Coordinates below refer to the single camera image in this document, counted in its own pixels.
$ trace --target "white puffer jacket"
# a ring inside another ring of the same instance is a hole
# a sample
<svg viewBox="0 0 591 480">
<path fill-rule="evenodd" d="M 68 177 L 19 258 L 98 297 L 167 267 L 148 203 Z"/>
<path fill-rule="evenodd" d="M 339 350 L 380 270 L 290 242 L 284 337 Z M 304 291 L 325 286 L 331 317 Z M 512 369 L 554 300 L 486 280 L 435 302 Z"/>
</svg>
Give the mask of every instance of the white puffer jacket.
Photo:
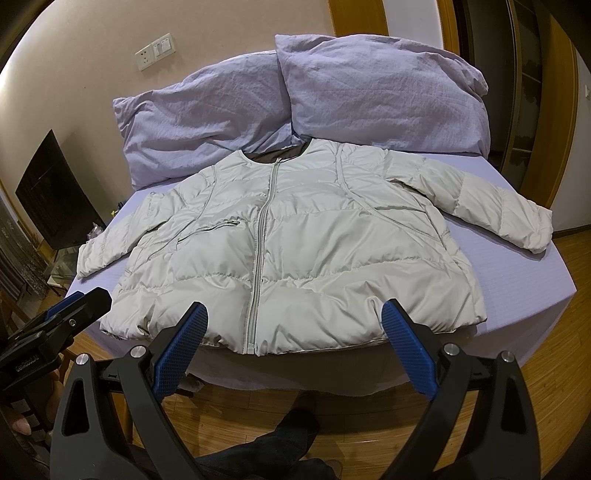
<svg viewBox="0 0 591 480">
<path fill-rule="evenodd" d="M 551 212 L 416 154 L 312 140 L 301 156 L 241 151 L 151 194 L 81 247 L 85 277 L 131 251 L 103 330 L 153 338 L 195 300 L 203 343 L 234 352 L 310 352 L 385 341 L 396 298 L 434 332 L 486 319 L 482 292 L 441 210 L 543 251 Z"/>
</svg>

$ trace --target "person's leg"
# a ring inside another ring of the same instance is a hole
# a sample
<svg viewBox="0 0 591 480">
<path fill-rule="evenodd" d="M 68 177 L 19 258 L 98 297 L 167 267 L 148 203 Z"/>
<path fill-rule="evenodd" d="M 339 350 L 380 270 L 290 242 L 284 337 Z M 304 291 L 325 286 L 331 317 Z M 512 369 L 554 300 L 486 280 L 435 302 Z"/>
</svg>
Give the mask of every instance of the person's leg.
<svg viewBox="0 0 591 480">
<path fill-rule="evenodd" d="M 338 480 L 335 470 L 319 458 L 302 460 L 287 472 L 283 480 Z"/>
<path fill-rule="evenodd" d="M 205 471 L 235 478 L 283 478 L 309 450 L 320 428 L 310 410 L 299 407 L 298 401 L 294 406 L 273 432 L 244 445 L 197 457 L 195 461 Z"/>
</svg>

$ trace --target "jacket sleeve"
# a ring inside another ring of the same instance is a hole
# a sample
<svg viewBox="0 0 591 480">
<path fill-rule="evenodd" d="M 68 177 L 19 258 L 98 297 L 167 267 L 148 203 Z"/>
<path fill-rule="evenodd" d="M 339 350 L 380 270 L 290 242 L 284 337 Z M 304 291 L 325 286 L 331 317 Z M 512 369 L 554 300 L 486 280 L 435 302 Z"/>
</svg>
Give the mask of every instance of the jacket sleeve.
<svg viewBox="0 0 591 480">
<path fill-rule="evenodd" d="M 552 240 L 552 212 L 443 162 L 389 151 L 384 177 L 425 195 L 433 205 L 481 226 L 518 247 L 540 253 Z"/>
<path fill-rule="evenodd" d="M 184 205 L 177 189 L 166 194 L 150 193 L 134 213 L 109 225 L 103 233 L 80 247 L 78 276 L 87 277 L 123 257 L 145 233 L 168 221 Z"/>
</svg>

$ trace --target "jacket pocket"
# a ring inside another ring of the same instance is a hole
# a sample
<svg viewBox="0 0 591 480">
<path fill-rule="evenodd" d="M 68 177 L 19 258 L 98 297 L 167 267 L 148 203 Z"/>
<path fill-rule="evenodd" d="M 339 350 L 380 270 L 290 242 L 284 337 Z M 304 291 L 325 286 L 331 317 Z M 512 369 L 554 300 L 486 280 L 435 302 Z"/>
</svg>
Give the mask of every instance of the jacket pocket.
<svg viewBox="0 0 591 480">
<path fill-rule="evenodd" d="M 238 225 L 240 225 L 239 220 L 224 220 L 223 222 L 217 223 L 213 226 L 197 228 L 197 229 L 190 231 L 190 232 L 182 232 L 177 240 L 177 247 L 182 242 L 187 240 L 189 237 L 192 237 L 193 235 L 198 235 L 199 233 L 211 232 L 212 230 L 217 230 L 218 228 L 223 228 L 225 226 L 238 226 Z"/>
</svg>

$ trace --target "jacket zipper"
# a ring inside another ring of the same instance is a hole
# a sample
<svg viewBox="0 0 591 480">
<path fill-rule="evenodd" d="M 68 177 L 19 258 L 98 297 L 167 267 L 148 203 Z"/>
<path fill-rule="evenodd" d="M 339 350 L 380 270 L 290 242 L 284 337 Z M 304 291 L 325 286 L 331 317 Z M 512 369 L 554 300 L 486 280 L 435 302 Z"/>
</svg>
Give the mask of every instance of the jacket zipper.
<svg viewBox="0 0 591 480">
<path fill-rule="evenodd" d="M 196 233 L 210 232 L 211 230 L 216 230 L 216 229 L 223 227 L 223 226 L 236 226 L 236 225 L 240 225 L 240 222 L 238 220 L 226 220 L 226 221 L 218 223 L 217 225 L 214 225 L 214 226 L 210 226 L 210 227 L 206 227 L 206 228 L 199 228 L 199 229 L 195 230 L 194 232 L 191 232 L 190 234 L 188 234 L 182 238 L 179 238 L 177 240 L 177 244 L 185 241 L 187 238 L 195 235 Z"/>
<path fill-rule="evenodd" d="M 255 352 L 255 334 L 256 334 L 256 315 L 258 313 L 258 305 L 261 295 L 261 275 L 262 275 L 262 260 L 265 254 L 265 230 L 267 228 L 267 210 L 269 204 L 275 197 L 275 187 L 277 186 L 277 171 L 279 170 L 279 163 L 282 158 L 275 160 L 273 171 L 271 172 L 271 182 L 269 185 L 269 195 L 267 201 L 262 206 L 258 216 L 258 230 L 256 232 L 258 249 L 256 251 L 255 271 L 252 281 L 252 300 L 248 321 L 246 323 L 246 353 L 252 355 Z"/>
</svg>

